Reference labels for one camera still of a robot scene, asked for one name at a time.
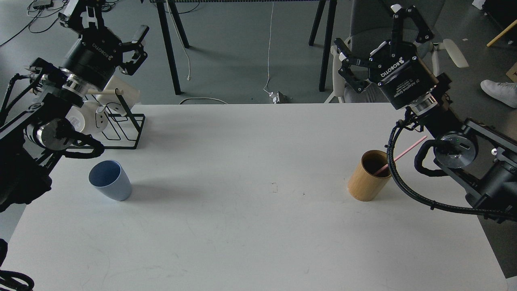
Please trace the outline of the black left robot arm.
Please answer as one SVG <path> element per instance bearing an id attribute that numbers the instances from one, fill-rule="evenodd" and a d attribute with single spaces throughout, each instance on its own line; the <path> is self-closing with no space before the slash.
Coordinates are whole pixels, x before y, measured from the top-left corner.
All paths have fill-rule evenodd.
<path id="1" fill-rule="evenodd" d="M 79 37 L 59 67 L 37 58 L 28 74 L 15 74 L 1 105 L 1 211 L 30 204 L 50 190 L 50 172 L 61 157 L 99 157 L 104 145 L 74 129 L 66 115 L 87 94 L 107 94 L 116 68 L 133 75 L 147 59 L 141 25 L 122 42 L 102 18 L 103 0 L 70 0 L 61 26 Z"/>

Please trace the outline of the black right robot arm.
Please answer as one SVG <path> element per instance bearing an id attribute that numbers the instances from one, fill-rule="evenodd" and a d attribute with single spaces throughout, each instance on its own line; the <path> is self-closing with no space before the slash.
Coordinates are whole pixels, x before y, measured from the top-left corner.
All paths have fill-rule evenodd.
<path id="1" fill-rule="evenodd" d="M 375 0 L 374 7 L 365 8 L 360 15 L 367 12 L 389 17 L 390 38 L 365 58 L 355 55 L 342 39 L 336 39 L 342 63 L 338 73 L 355 92 L 375 85 L 395 109 L 406 109 L 386 145 L 387 168 L 395 184 L 431 209 L 480 215 L 498 223 L 516 221 L 516 142 L 471 118 L 460 121 L 454 114 L 447 95 L 450 78 L 445 73 L 435 76 L 417 53 L 417 44 L 434 37 L 417 7 L 397 8 Z M 452 177 L 467 192 L 470 208 L 430 200 L 399 176 L 393 157 L 399 135 L 403 129 L 424 128 L 432 139 L 417 152 L 415 169 L 428 177 Z"/>

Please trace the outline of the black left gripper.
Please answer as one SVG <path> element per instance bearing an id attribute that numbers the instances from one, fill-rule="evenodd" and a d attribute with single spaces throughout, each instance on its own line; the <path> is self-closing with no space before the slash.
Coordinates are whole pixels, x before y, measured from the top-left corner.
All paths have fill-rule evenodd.
<path id="1" fill-rule="evenodd" d="M 118 66 L 121 73 L 134 75 L 148 57 L 143 44 L 149 32 L 147 25 L 140 25 L 131 41 L 121 43 L 120 51 L 111 48 L 107 41 L 99 41 L 106 32 L 102 18 L 103 5 L 105 0 L 70 0 L 59 12 L 61 26 L 76 32 L 79 38 L 66 54 L 60 68 L 96 88 L 104 88 Z M 122 54 L 126 52 L 133 52 L 133 55 L 130 61 L 122 62 Z"/>

